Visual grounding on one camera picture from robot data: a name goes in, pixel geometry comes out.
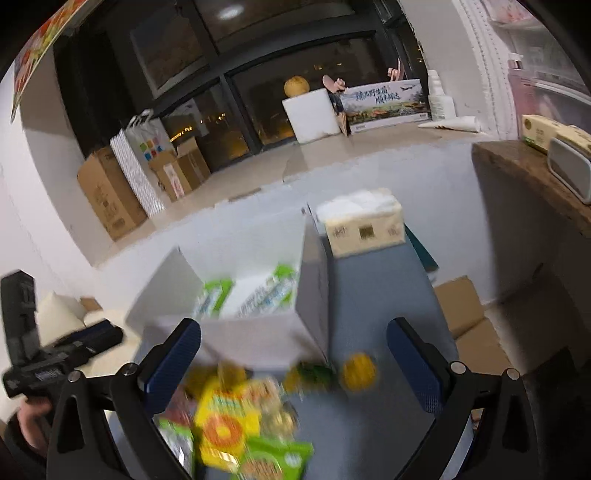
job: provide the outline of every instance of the black sleeve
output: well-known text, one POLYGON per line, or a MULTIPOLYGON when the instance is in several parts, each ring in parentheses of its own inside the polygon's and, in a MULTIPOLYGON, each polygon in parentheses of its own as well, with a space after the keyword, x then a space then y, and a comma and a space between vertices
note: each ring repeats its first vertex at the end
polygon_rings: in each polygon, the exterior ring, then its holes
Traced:
POLYGON ((17 415, 14 414, 6 427, 4 443, 27 480, 44 480, 46 460, 36 454, 22 436, 17 415))

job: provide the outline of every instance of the wooden countertop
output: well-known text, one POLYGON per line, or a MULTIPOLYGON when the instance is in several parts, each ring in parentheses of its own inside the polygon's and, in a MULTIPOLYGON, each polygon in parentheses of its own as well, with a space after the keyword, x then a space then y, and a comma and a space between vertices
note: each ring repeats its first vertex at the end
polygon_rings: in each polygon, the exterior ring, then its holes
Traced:
POLYGON ((547 157, 518 140, 480 142, 472 145, 472 160, 489 163, 522 180, 559 214, 591 238, 591 206, 583 204, 547 165, 547 157))

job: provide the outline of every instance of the colorful poster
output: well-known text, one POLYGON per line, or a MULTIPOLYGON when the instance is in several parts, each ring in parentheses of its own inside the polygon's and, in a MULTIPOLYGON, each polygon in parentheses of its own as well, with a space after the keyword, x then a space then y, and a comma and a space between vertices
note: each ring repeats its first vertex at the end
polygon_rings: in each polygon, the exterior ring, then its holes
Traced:
POLYGON ((421 82, 372 83, 347 88, 340 94, 351 133, 405 122, 429 120, 421 82))
POLYGON ((10 121, 14 120, 22 93, 37 68, 37 64, 43 58, 46 51, 60 36, 72 17, 81 7, 90 0, 67 0, 62 7, 25 43, 14 61, 14 96, 12 98, 12 114, 10 121))

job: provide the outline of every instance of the table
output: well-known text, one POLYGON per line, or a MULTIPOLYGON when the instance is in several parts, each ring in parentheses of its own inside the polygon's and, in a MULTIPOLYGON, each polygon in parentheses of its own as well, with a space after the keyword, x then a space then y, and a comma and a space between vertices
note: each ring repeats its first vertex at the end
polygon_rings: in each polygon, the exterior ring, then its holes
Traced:
POLYGON ((585 237, 591 238, 591 206, 581 202, 552 174, 547 159, 543 153, 518 140, 472 144, 473 161, 490 164, 520 179, 585 237))
MULTIPOLYGON (((365 351, 376 358, 379 380, 365 393, 338 391, 291 399, 300 420, 297 437, 312 442, 315 449, 305 478, 392 480, 420 444, 433 416, 421 409, 390 354, 386 326, 394 317, 406 317, 448 361, 458 358, 456 345, 410 242, 329 258, 329 286, 331 361, 341 364, 350 354, 365 351)), ((113 430, 114 437, 121 436, 116 426, 113 430)), ((145 478, 124 442, 118 441, 118 446, 134 478, 145 478)), ((226 479, 228 474, 209 469, 206 478, 226 479)))

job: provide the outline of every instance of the open white box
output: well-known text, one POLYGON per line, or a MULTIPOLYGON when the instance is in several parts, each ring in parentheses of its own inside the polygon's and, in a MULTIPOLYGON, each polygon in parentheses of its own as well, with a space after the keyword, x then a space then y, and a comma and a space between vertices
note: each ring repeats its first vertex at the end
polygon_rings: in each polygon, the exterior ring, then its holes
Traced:
POLYGON ((233 279, 235 286, 219 318, 198 319, 198 361, 228 359, 248 368, 283 369, 326 357, 326 255, 309 212, 283 212, 172 250, 131 307, 127 324, 140 335, 150 325, 167 335, 184 317, 192 318, 203 283, 221 278, 233 279), (279 263, 299 272, 291 306, 238 317, 242 302, 279 263))

